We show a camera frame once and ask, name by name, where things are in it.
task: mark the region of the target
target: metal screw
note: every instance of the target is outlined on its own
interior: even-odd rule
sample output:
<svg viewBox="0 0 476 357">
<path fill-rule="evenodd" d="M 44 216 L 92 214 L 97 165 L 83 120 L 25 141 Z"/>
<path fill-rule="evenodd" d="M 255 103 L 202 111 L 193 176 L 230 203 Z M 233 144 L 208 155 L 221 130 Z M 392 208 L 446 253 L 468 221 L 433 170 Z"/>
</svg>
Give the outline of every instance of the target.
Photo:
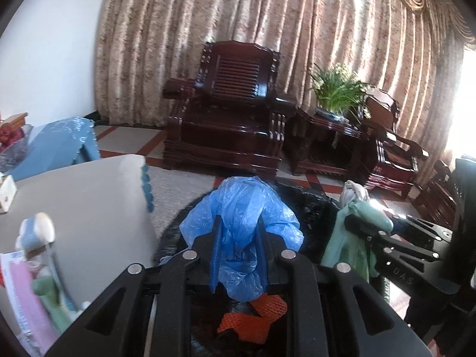
<svg viewBox="0 0 476 357">
<path fill-rule="evenodd" d="M 182 256 L 183 256 L 184 259 L 193 260 L 198 256 L 198 254 L 193 249 L 189 249 L 189 250 L 185 251 L 182 254 Z"/>
<path fill-rule="evenodd" d="M 339 263 L 336 268 L 337 268 L 337 271 L 343 272 L 344 274 L 346 274 L 352 269 L 347 263 L 343 263 L 343 262 Z"/>
<path fill-rule="evenodd" d="M 132 275 L 140 274 L 142 272 L 142 266 L 139 263 L 131 264 L 127 267 L 127 272 Z"/>
<path fill-rule="evenodd" d="M 294 259 L 296 257 L 296 252 L 292 249 L 285 249 L 281 252 L 281 256 L 284 257 L 284 259 Z"/>
</svg>

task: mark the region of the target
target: white table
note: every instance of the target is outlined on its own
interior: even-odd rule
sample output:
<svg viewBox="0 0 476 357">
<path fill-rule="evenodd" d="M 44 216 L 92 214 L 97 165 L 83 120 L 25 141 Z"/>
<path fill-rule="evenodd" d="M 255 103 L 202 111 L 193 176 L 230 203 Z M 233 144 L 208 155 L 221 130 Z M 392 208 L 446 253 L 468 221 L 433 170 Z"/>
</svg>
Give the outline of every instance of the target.
<svg viewBox="0 0 476 357">
<path fill-rule="evenodd" d="M 118 156 L 18 181 L 9 212 L 0 215 L 0 252 L 14 251 L 23 219 L 46 212 L 57 268 L 76 305 L 97 298 L 129 264 L 151 267 L 157 240 L 142 190 L 144 163 L 143 156 Z M 18 334 L 3 287 L 0 310 Z"/>
</svg>

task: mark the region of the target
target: sunlight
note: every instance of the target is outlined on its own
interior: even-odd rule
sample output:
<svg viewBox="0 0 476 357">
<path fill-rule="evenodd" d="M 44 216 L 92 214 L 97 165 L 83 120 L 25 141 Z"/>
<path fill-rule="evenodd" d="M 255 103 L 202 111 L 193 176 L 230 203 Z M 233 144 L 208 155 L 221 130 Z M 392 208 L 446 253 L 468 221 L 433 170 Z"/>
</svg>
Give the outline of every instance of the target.
<svg viewBox="0 0 476 357">
<path fill-rule="evenodd" d="M 453 151 L 455 158 L 459 158 L 463 154 L 476 156 L 476 143 L 473 135 L 473 114 L 476 112 L 475 72 L 476 51 L 466 50 L 461 83 L 456 94 L 453 110 L 453 125 L 450 129 L 447 144 L 447 149 Z"/>
</svg>

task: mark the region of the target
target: potted plant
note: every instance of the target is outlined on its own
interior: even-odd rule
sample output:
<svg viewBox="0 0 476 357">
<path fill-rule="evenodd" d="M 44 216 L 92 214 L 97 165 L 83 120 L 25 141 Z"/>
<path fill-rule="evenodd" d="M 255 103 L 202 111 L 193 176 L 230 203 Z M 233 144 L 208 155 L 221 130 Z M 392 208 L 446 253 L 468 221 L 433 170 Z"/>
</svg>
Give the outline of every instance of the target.
<svg viewBox="0 0 476 357">
<path fill-rule="evenodd" d="M 311 89 L 317 98 L 316 113 L 331 120 L 344 121 L 347 113 L 353 114 L 354 109 L 362 106 L 364 115 L 370 118 L 364 99 L 367 83 L 359 80 L 355 72 L 350 72 L 347 66 L 340 63 L 327 69 L 317 64 L 314 66 L 309 74 Z"/>
</svg>

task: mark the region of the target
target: white wall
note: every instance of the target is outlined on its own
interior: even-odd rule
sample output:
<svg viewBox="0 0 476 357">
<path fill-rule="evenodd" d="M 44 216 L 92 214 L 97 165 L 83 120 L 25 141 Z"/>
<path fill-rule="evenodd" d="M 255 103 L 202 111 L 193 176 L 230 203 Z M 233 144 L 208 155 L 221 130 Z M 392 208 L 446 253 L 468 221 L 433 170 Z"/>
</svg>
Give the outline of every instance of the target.
<svg viewBox="0 0 476 357">
<path fill-rule="evenodd" d="M 0 113 L 27 122 L 86 115 L 102 0 L 25 0 L 0 38 Z"/>
</svg>

